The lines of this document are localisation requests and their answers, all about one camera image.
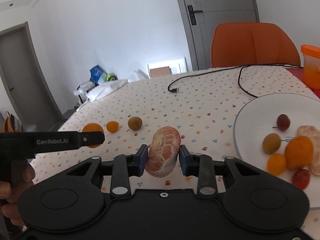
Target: black cable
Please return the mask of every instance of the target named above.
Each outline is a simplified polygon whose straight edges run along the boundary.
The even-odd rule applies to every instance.
[[[204,73],[200,73],[200,74],[195,74],[195,75],[188,75],[188,76],[183,76],[183,77],[180,77],[176,80],[174,80],[173,82],[170,83],[170,85],[168,86],[168,91],[169,92],[172,92],[172,93],[176,93],[179,91],[179,88],[174,88],[174,89],[170,89],[170,86],[172,84],[174,84],[175,82],[177,82],[178,80],[182,79],[182,78],[187,78],[187,77],[196,77],[196,76],[201,76],[201,75],[205,75],[205,74],[209,74],[209,73],[214,73],[214,72],[219,72],[219,71],[223,71],[223,70],[229,70],[229,69],[235,69],[235,68],[241,68],[240,71],[239,71],[239,76],[238,76],[238,86],[245,92],[247,93],[248,95],[254,97],[254,98],[257,98],[257,96],[249,93],[247,90],[245,90],[241,84],[240,84],[240,80],[241,80],[241,73],[242,73],[242,70],[246,67],[250,67],[250,66],[282,66],[282,67],[292,67],[292,68],[303,68],[302,66],[298,66],[298,65],[291,65],[291,64],[288,64],[288,63],[271,63],[271,64],[249,64],[249,65],[242,65],[242,66],[236,66],[236,67],[231,67],[231,68],[221,68],[221,69],[218,69],[218,70],[214,70],[214,71],[209,71],[209,72],[204,72]]]

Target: white plate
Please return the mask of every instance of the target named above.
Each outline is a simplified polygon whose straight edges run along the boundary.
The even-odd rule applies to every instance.
[[[290,121],[287,131],[281,132],[276,126],[280,114],[286,114]],[[320,129],[320,101],[289,93],[269,94],[247,103],[238,113],[233,139],[240,158],[264,171],[267,170],[269,154],[262,150],[262,141],[270,133],[277,133],[282,140],[296,136],[301,125],[314,125]],[[287,145],[282,141],[277,153],[284,153]],[[288,169],[279,178],[291,182],[294,171]],[[310,201],[310,208],[320,208],[320,177],[311,175],[310,184],[304,190]]]

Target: dark red fruit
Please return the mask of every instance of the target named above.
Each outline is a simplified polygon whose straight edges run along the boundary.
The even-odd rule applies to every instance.
[[[292,177],[292,184],[304,190],[310,182],[310,171],[305,169],[297,170]]]
[[[281,114],[277,118],[277,126],[273,128],[279,128],[280,131],[286,131],[290,126],[290,119],[286,114]]]

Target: chair backrest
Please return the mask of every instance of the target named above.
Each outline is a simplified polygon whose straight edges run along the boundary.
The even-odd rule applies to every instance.
[[[268,63],[300,65],[295,45],[277,25],[224,23],[216,28],[211,44],[211,67]]]

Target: plate rim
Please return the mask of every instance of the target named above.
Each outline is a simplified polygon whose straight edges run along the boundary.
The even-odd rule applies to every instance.
[[[265,97],[265,96],[278,95],[278,94],[291,94],[291,95],[297,95],[297,96],[301,96],[301,97],[306,97],[306,98],[313,99],[313,100],[315,100],[315,101],[317,101],[317,102],[319,102],[319,103],[320,103],[320,100],[318,100],[318,99],[315,99],[315,98],[312,98],[312,97],[308,97],[308,96],[304,96],[304,95],[295,94],[295,93],[271,93],[271,94],[266,94],[266,95],[263,95],[263,96],[260,96],[260,97],[254,98],[254,99],[252,99],[251,101],[249,101],[248,103],[246,103],[246,104],[245,104],[245,105],[240,109],[240,111],[238,112],[238,114],[237,114],[237,116],[236,116],[236,119],[235,119],[235,122],[234,122],[234,125],[233,125],[233,135],[232,135],[232,136],[233,136],[233,143],[235,144],[236,152],[237,152],[237,154],[239,155],[240,160],[242,160],[242,161],[243,161],[242,156],[241,156],[241,154],[240,154],[240,152],[239,152],[239,149],[238,149],[238,145],[237,145],[237,142],[236,142],[236,135],[235,135],[236,122],[237,122],[237,119],[238,119],[239,114],[240,114],[240,113],[241,113],[241,111],[242,111],[242,110],[243,110],[243,109],[244,109],[248,104],[250,104],[252,101],[254,101],[254,100],[258,99],[258,98]],[[310,207],[310,209],[320,209],[320,206],[319,206],[319,207]]]

